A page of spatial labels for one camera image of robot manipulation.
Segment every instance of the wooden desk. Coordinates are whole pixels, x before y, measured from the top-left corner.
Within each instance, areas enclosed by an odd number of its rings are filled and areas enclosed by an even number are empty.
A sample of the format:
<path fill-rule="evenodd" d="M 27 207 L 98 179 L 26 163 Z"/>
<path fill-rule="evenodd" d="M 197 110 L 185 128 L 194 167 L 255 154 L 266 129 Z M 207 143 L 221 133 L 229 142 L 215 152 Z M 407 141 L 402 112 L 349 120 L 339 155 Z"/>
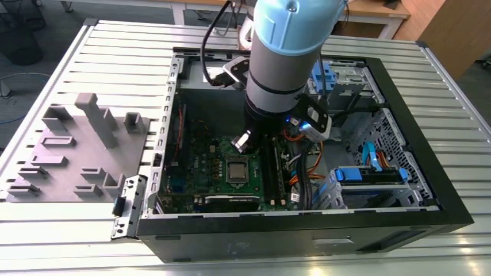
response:
<path fill-rule="evenodd" d="M 185 11 L 186 10 L 206 10 L 219 11 L 226 0 L 74 0 L 73 2 L 105 3 L 114 5 L 131 5 L 147 7 L 167 7 L 173 9 L 175 16 L 175 24 L 186 25 Z M 66 11 L 71 11 L 70 2 L 62 1 Z M 397 10 L 385 7 L 383 0 L 357 0 L 350 3 L 350 22 L 381 24 L 382 31 L 381 39 L 393 39 L 401 24 L 409 19 L 411 14 L 402 4 Z M 339 21 L 345 20 L 345 15 L 341 16 Z"/>
<path fill-rule="evenodd" d="M 402 3 L 393 10 L 385 7 L 383 0 L 355 0 L 349 7 L 350 22 L 335 29 L 335 35 L 393 39 L 403 21 L 411 17 Z"/>

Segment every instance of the blue plastic clip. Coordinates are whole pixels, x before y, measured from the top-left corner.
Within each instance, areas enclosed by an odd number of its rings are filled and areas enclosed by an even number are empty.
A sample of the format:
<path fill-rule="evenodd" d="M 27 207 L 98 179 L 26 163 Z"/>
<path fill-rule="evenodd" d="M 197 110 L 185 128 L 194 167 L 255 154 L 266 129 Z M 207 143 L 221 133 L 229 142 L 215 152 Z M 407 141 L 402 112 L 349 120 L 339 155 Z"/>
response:
<path fill-rule="evenodd" d="M 373 142 L 366 142 L 363 146 L 363 153 L 362 153 L 362 164 L 366 164 L 367 158 L 370 156 L 371 165 L 375 167 L 377 171 L 382 171 L 382 167 L 378 164 L 377 160 L 377 152 L 375 152 L 375 144 Z"/>
<path fill-rule="evenodd" d="M 399 174 L 401 174 L 402 180 L 405 180 L 406 182 L 409 180 L 407 170 L 405 168 L 399 168 Z"/>
<path fill-rule="evenodd" d="M 343 175 L 342 170 L 335 170 L 335 174 L 337 174 L 338 181 L 343 181 L 345 180 L 345 175 Z"/>
<path fill-rule="evenodd" d="M 345 180 L 363 180 L 359 168 L 341 168 L 343 171 Z"/>
<path fill-rule="evenodd" d="M 325 71 L 326 71 L 326 89 L 327 89 L 327 93 L 330 93 L 337 86 L 337 73 L 333 72 L 329 62 L 325 62 L 323 65 L 325 65 Z M 315 82 L 318 93 L 323 92 L 323 83 L 322 83 L 323 80 L 322 79 L 323 79 L 323 75 L 321 72 L 321 66 L 319 66 L 319 62 L 317 62 L 313 68 L 313 80 Z"/>

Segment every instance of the floor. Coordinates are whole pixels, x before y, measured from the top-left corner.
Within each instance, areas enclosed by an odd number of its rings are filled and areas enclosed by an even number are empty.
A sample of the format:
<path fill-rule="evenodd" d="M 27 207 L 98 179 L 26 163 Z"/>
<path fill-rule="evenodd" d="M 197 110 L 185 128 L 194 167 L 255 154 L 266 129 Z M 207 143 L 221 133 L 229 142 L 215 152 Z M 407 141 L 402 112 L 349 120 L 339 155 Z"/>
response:
<path fill-rule="evenodd" d="M 12 65 L 0 56 L 0 76 L 19 72 L 51 74 L 86 18 L 174 24 L 171 9 L 155 9 L 153 7 L 75 3 L 74 12 L 66 13 L 58 1 L 45 0 L 42 12 L 49 26 L 43 30 L 36 31 L 35 35 L 45 51 L 45 59 L 32 66 L 22 67 Z M 203 16 L 214 18 L 215 13 L 203 14 Z M 226 27 L 227 21 L 229 17 L 222 20 L 219 26 Z M 193 11 L 187 11 L 186 22 L 189 25 L 207 26 L 211 21 L 199 20 L 198 15 Z M 22 120 L 8 124 L 2 124 L 2 122 L 20 118 L 27 114 L 46 81 L 46 77 L 30 75 L 19 76 L 6 81 L 14 90 L 14 96 L 10 100 L 0 99 L 0 154 Z M 483 70 L 479 64 L 473 65 L 458 84 L 485 119 L 491 122 L 491 70 Z"/>

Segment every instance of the slotted aluminum surface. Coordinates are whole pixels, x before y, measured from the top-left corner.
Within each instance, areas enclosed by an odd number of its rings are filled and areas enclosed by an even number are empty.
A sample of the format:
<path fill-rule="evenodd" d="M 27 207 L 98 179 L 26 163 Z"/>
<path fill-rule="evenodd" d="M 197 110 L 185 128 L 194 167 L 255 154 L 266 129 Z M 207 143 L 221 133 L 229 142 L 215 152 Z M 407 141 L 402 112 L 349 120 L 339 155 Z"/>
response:
<path fill-rule="evenodd" d="M 141 112 L 158 132 L 173 47 L 199 47 L 206 29 L 101 21 L 85 26 L 0 157 L 0 189 L 16 177 L 45 128 L 40 114 L 50 104 L 74 106 L 77 94 L 95 92 L 114 116 Z M 237 49 L 237 31 L 213 36 L 209 47 Z M 491 144 L 489 126 L 473 112 L 462 92 L 413 42 L 331 37 L 323 54 L 381 58 L 454 182 L 475 224 L 431 236 L 386 254 L 325 258 L 262 259 L 203 264 L 163 264 L 139 241 L 110 242 L 113 204 L 0 203 L 0 271 L 105 270 L 115 274 L 162 275 L 491 275 Z M 155 145 L 149 135 L 147 146 Z M 151 162 L 147 150 L 142 162 Z M 141 174 L 150 166 L 141 167 Z"/>

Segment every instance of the motherboard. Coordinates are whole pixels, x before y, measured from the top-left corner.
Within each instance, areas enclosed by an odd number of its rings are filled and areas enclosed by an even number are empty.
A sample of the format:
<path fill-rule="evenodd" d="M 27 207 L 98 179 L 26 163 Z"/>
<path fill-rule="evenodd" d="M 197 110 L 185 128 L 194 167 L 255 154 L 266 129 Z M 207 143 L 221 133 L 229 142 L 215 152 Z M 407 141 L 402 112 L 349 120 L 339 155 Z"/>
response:
<path fill-rule="evenodd" d="M 189 129 L 186 160 L 169 166 L 167 185 L 161 189 L 165 213 L 210 212 L 210 206 L 222 212 L 293 208 L 279 187 L 283 179 L 263 178 L 262 150 L 239 154 L 231 145 L 234 137 L 213 135 L 203 121 L 193 121 Z"/>

